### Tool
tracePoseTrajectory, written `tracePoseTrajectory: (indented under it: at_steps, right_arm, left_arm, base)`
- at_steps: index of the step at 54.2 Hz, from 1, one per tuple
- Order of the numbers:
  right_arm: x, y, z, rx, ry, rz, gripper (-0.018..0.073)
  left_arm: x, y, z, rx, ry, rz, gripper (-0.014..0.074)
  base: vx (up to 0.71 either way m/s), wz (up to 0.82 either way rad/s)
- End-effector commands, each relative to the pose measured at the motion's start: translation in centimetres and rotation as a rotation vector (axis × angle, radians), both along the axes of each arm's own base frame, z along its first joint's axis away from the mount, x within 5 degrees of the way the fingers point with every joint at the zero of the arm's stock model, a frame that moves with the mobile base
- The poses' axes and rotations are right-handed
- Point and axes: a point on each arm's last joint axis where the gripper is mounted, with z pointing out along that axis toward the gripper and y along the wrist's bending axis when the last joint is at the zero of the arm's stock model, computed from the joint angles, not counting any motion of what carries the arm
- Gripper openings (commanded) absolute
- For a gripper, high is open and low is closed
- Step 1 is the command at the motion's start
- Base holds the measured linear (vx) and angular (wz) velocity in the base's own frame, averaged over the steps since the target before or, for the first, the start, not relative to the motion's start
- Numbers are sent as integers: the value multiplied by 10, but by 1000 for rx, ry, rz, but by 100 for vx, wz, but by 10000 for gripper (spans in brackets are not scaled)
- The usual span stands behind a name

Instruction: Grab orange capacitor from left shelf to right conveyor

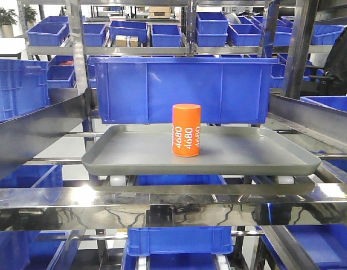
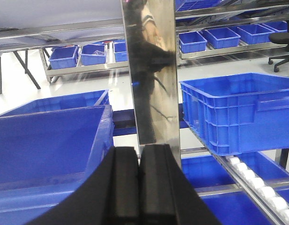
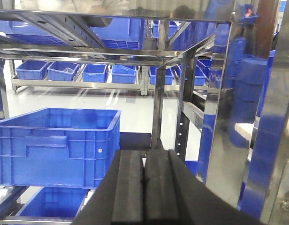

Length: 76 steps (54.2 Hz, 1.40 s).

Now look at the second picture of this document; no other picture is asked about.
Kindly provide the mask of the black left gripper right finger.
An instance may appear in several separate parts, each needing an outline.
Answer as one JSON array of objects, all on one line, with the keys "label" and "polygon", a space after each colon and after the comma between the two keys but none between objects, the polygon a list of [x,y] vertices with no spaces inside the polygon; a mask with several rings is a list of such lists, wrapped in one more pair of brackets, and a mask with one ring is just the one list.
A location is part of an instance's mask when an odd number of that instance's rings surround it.
[{"label": "black left gripper right finger", "polygon": [[146,145],[139,172],[141,224],[220,224],[183,174],[169,145]]}]

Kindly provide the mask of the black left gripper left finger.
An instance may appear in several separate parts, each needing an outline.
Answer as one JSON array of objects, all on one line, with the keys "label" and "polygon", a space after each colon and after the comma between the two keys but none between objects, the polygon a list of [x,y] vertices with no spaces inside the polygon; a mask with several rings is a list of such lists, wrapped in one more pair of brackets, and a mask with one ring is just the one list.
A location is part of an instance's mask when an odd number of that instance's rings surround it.
[{"label": "black left gripper left finger", "polygon": [[139,224],[138,159],[132,147],[111,147],[80,187],[30,225]]}]

